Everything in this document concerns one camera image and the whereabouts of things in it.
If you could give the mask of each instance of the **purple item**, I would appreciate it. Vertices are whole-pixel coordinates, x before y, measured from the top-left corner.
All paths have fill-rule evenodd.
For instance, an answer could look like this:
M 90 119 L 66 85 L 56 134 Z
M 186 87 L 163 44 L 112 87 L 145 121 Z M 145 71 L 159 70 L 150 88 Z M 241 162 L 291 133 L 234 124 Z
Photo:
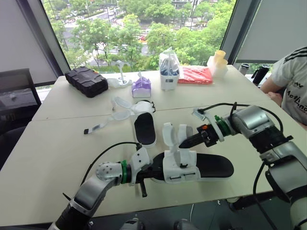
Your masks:
M 151 82 L 149 79 L 142 77 L 141 72 L 138 73 L 140 77 L 132 84 L 132 96 L 134 98 L 151 97 Z

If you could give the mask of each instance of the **black cup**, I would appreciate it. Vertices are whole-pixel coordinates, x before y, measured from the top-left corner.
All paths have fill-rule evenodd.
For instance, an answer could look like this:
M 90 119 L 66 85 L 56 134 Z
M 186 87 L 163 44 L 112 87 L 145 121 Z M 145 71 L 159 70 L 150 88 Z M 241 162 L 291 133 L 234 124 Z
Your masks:
M 259 85 L 259 83 L 262 81 L 264 76 L 267 74 L 267 72 L 270 70 L 270 67 L 268 65 L 262 65 L 256 70 L 251 78 L 255 78 L 253 80 L 253 83 L 255 85 Z

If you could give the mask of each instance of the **green ring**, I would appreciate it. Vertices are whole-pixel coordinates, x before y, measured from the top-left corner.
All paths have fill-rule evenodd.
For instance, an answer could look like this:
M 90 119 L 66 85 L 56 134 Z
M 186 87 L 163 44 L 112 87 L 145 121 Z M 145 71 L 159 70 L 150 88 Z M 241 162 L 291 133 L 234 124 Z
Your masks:
M 220 119 L 220 124 L 221 126 L 223 127 L 224 131 L 225 131 L 225 136 L 228 136 L 231 134 L 231 131 L 230 131 L 230 128 L 228 127 L 227 123 L 223 120 L 223 119 Z
M 123 170 L 123 179 L 121 180 L 122 184 L 125 184 L 127 181 L 127 162 L 126 160 L 123 160 L 120 162 L 122 170 Z

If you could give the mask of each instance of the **robotic arm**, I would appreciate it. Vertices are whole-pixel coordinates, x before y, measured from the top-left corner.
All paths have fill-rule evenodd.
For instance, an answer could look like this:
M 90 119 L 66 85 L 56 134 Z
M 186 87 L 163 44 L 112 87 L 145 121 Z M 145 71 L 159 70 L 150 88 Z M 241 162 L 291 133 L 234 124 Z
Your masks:
M 137 149 L 130 162 L 104 162 L 98 165 L 95 174 L 85 181 L 59 219 L 52 223 L 49 230 L 84 230 L 89 219 L 94 215 L 100 203 L 106 196 L 107 190 L 120 184 L 142 183 L 137 178 L 138 172 L 152 164 L 147 150 Z
M 208 119 L 210 124 L 197 128 L 195 134 L 181 143 L 179 148 L 191 148 L 202 142 L 207 147 L 224 137 L 242 133 L 260 153 L 261 160 L 269 168 L 266 178 L 277 196 L 291 203 L 291 219 L 295 226 L 307 229 L 307 157 L 278 130 L 265 112 L 251 105 L 235 110 L 230 115 L 215 120 L 202 109 L 193 112 L 201 120 Z

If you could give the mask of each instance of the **red package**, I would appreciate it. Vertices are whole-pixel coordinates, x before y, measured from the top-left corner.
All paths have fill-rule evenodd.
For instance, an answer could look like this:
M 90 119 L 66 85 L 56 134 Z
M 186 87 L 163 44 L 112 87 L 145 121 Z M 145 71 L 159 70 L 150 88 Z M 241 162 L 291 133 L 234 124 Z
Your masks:
M 208 67 L 205 66 L 182 66 L 183 77 L 180 76 L 178 83 L 187 84 L 211 84 L 212 76 Z

